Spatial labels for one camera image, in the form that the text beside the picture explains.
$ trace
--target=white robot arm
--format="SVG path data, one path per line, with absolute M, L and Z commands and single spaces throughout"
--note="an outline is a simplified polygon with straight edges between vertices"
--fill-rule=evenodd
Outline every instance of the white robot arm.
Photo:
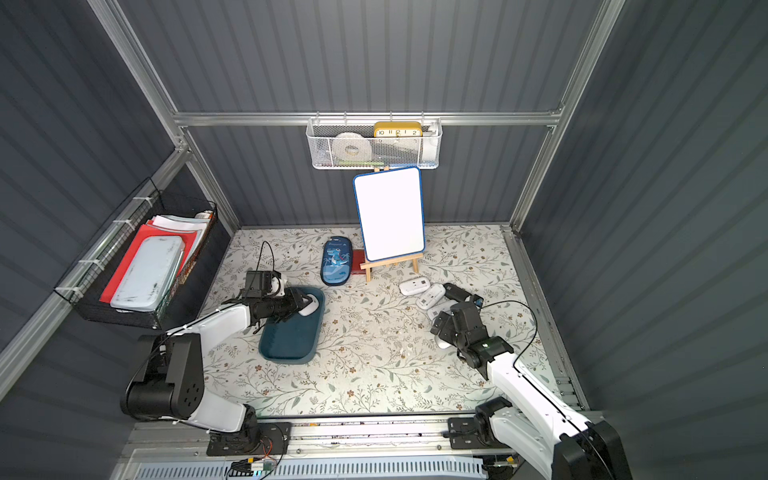
M 202 356 L 262 318 L 308 315 L 317 307 L 316 299 L 298 289 L 283 292 L 282 283 L 262 280 L 247 280 L 247 285 L 262 285 L 247 304 L 222 305 L 164 336 L 141 337 L 137 356 L 141 366 L 126 388 L 123 412 L 140 420 L 167 419 L 208 429 L 209 455 L 253 451 L 266 435 L 259 430 L 253 407 L 206 390 Z M 455 304 L 435 319 L 432 328 L 505 395 L 475 409 L 480 442 L 508 445 L 547 479 L 632 478 L 615 430 L 606 422 L 594 425 L 574 411 L 528 370 L 506 341 L 489 337 L 476 303 Z
M 266 319 L 308 316 L 318 305 L 301 288 L 285 288 L 277 272 L 248 272 L 246 288 L 232 303 L 163 335 L 139 338 L 138 368 L 121 399 L 123 413 L 136 420 L 172 420 L 209 430 L 209 455 L 250 452 L 266 433 L 260 432 L 253 407 L 205 388 L 203 355 Z
M 476 303 L 457 303 L 441 313 L 435 331 L 505 395 L 475 409 L 480 442 L 510 446 L 547 479 L 632 478 L 616 431 L 574 411 L 528 370 L 506 341 L 489 337 Z

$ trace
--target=wooden easel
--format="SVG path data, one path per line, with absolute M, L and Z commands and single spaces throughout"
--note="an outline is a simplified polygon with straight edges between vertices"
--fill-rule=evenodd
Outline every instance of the wooden easel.
M 384 167 L 384 171 L 389 170 L 389 165 Z M 375 172 L 381 171 L 378 167 L 375 167 L 373 169 Z M 360 264 L 360 268 L 364 269 L 366 271 L 366 283 L 371 281 L 372 274 L 371 270 L 375 266 L 385 266 L 385 265 L 399 265 L 400 262 L 406 262 L 408 260 L 413 260 L 413 271 L 418 273 L 419 272 L 419 258 L 422 258 L 424 256 L 424 253 L 412 253 L 410 255 L 403 255 L 402 257 L 393 257 L 386 260 L 377 260 L 376 262 L 365 262 Z

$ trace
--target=whiteboard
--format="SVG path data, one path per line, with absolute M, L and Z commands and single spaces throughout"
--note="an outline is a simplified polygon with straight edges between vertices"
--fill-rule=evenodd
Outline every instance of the whiteboard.
M 424 251 L 422 177 L 418 168 L 358 175 L 353 184 L 369 262 Z

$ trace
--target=teal tray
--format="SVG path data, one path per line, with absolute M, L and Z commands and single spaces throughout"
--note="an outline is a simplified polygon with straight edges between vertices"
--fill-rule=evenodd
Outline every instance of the teal tray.
M 319 288 L 313 286 L 290 288 L 299 290 L 304 295 L 314 295 L 320 305 L 308 316 L 294 313 L 285 322 L 266 324 L 259 341 L 259 354 L 271 362 L 301 365 L 308 363 L 315 356 L 320 326 L 323 324 L 323 312 L 326 309 L 326 296 Z

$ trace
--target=blue whiteboard frame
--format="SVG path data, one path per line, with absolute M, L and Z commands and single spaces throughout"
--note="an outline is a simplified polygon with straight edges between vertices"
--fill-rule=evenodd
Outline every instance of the blue whiteboard frame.
M 366 245 L 366 231 L 362 228 L 362 220 L 360 220 L 360 205 L 358 205 L 357 202 L 357 186 L 355 185 L 355 178 L 357 177 L 365 177 L 368 175 L 379 175 L 379 174 L 387 174 L 389 172 L 395 171 L 395 170 L 408 170 L 409 168 L 412 168 L 413 170 L 416 170 L 419 172 L 419 199 L 421 200 L 421 207 L 422 207 L 422 239 L 424 240 L 424 247 L 421 250 L 417 250 L 416 252 L 410 252 L 410 253 L 404 253 L 403 255 L 397 255 L 395 257 L 385 257 L 385 258 L 377 258 L 375 260 L 371 260 L 368 258 L 368 251 L 365 248 Z M 426 228 L 424 226 L 424 192 L 422 191 L 422 171 L 418 167 L 405 167 L 405 168 L 393 168 L 391 170 L 381 170 L 378 172 L 371 172 L 369 174 L 360 174 L 355 175 L 355 178 L 352 179 L 352 187 L 355 191 L 355 208 L 357 209 L 357 218 L 360 220 L 360 230 L 362 231 L 362 248 L 363 252 L 366 255 L 366 260 L 369 262 L 379 262 L 381 260 L 389 260 L 390 258 L 397 258 L 397 257 L 403 257 L 405 255 L 413 255 L 414 253 L 422 253 L 424 250 L 427 249 L 427 237 L 426 237 Z

